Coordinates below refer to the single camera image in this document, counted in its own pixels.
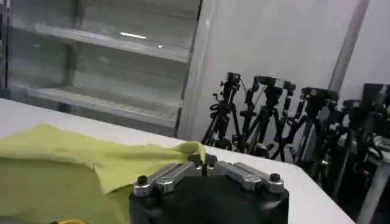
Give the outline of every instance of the black tripod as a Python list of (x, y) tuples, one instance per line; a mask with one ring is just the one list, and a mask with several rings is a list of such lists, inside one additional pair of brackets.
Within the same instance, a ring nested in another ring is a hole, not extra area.
[(253, 116), (256, 114), (253, 113), (254, 107), (250, 104), (251, 100), (247, 99), (248, 110), (241, 112), (241, 115), (244, 116), (244, 126), (243, 126), (243, 138), (246, 142), (249, 137), (253, 134), (253, 138), (250, 143), (246, 145), (247, 153), (250, 155), (259, 155), (269, 157), (268, 149), (264, 149), (262, 143), (268, 128), (268, 123), (271, 117), (275, 119), (275, 126), (277, 133), (282, 135), (283, 127), (279, 124), (279, 113), (276, 109), (280, 96), (283, 94), (283, 90), (288, 91), (285, 99), (285, 104), (283, 107), (283, 114), (287, 113), (291, 103), (291, 96), (294, 94), (296, 86), (291, 82), (287, 82), (280, 79), (275, 79), (272, 77), (262, 77), (256, 76), (255, 83), (260, 83), (266, 86), (266, 105), (261, 107), (261, 110), (251, 126), (250, 122)]
[(218, 103), (210, 107), (210, 110), (212, 111), (210, 114), (212, 121), (202, 140), (203, 145), (232, 150), (232, 143), (226, 138), (226, 132), (230, 121), (229, 114), (232, 113), (236, 130), (235, 136), (237, 136), (238, 139), (238, 148), (239, 150), (243, 148), (238, 126), (236, 105), (233, 103), (234, 96), (239, 90), (240, 81), (241, 75), (229, 72), (227, 74), (226, 82), (221, 82), (221, 86), (224, 87), (224, 90), (221, 92), (223, 99), (219, 100), (218, 95), (214, 94)]
[(308, 175), (322, 186), (327, 193), (332, 191), (332, 177), (337, 176), (336, 167), (338, 145), (340, 138), (347, 133), (348, 128), (343, 125), (346, 111), (338, 111), (335, 104), (328, 106), (329, 116), (322, 123), (322, 136), (318, 136), (314, 146), (313, 165), (308, 167)]
[(344, 156), (342, 157), (341, 168), (337, 176), (335, 186), (332, 193), (332, 198), (337, 200), (341, 181), (346, 171), (347, 161), (353, 142), (356, 141), (356, 163), (354, 171), (365, 177), (369, 176), (369, 172), (364, 168), (364, 163), (367, 158), (369, 149), (374, 149), (377, 152), (377, 159), (382, 160), (382, 150), (385, 148), (376, 144), (374, 139), (373, 127), (376, 122), (383, 122), (384, 107), (382, 104), (365, 105), (360, 100), (347, 100), (344, 102), (344, 109), (349, 115), (349, 127), (346, 131), (347, 138), (342, 147)]
[[(287, 124), (291, 127), (289, 134), (286, 138), (283, 138), (277, 133), (275, 141), (278, 143), (278, 149), (275, 152), (274, 156), (271, 159), (276, 159), (278, 154), (283, 155), (284, 148), (287, 144), (292, 144), (295, 138), (296, 133), (302, 127), (303, 124), (306, 124), (303, 131), (303, 136), (299, 147), (297, 150), (294, 150), (290, 147), (290, 152), (294, 163), (298, 166), (303, 165), (302, 157), (305, 152), (308, 138), (310, 136), (311, 129), (315, 128), (316, 136), (319, 138), (322, 134), (322, 124), (318, 118), (318, 114), (324, 106), (329, 105), (330, 103), (336, 104), (338, 100), (338, 94), (334, 91), (327, 89), (317, 89), (317, 88), (304, 88), (302, 89), (301, 102), (298, 105), (296, 115), (294, 117), (284, 117), (283, 120), (287, 121)], [(307, 115), (302, 116), (302, 111), (307, 102), (305, 111)]]

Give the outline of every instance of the glass shelf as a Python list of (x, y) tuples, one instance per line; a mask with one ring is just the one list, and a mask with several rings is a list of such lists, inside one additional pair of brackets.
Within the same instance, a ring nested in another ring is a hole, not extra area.
[(200, 0), (10, 2), (10, 99), (177, 127)]

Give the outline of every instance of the green cloth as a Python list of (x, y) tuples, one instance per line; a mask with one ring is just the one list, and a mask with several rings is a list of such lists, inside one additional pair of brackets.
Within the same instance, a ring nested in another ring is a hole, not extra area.
[(205, 150), (121, 145), (39, 125), (0, 139), (0, 217), (30, 223), (69, 219), (129, 223), (128, 196), (139, 175)]

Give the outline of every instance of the white shelf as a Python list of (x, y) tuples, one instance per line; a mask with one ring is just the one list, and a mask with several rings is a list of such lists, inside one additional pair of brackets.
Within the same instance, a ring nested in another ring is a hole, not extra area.
[(189, 49), (164, 45), (159, 48), (159, 44), (148, 43), (147, 41), (118, 40), (105, 35), (85, 32), (81, 30), (51, 27), (43, 24), (36, 24), (33, 28), (28, 27), (24, 22), (14, 20), (13, 27), (17, 29), (32, 30), (39, 35), (48, 35), (65, 40), (78, 41), (82, 43), (95, 44), (98, 46), (129, 51), (143, 55), (165, 58), (168, 60), (188, 63)]
[(177, 107), (145, 102), (140, 99), (118, 97), (114, 94), (85, 88), (31, 88), (16, 82), (11, 84), (11, 89), (23, 91), (30, 96), (42, 99), (54, 100), (165, 127), (173, 128), (176, 124)]

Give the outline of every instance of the bolt head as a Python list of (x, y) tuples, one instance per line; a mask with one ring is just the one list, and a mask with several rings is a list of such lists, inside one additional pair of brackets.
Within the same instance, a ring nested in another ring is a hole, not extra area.
[(278, 181), (280, 181), (280, 175), (278, 173), (272, 173), (271, 176), (269, 177), (269, 179), (272, 182), (278, 182)]

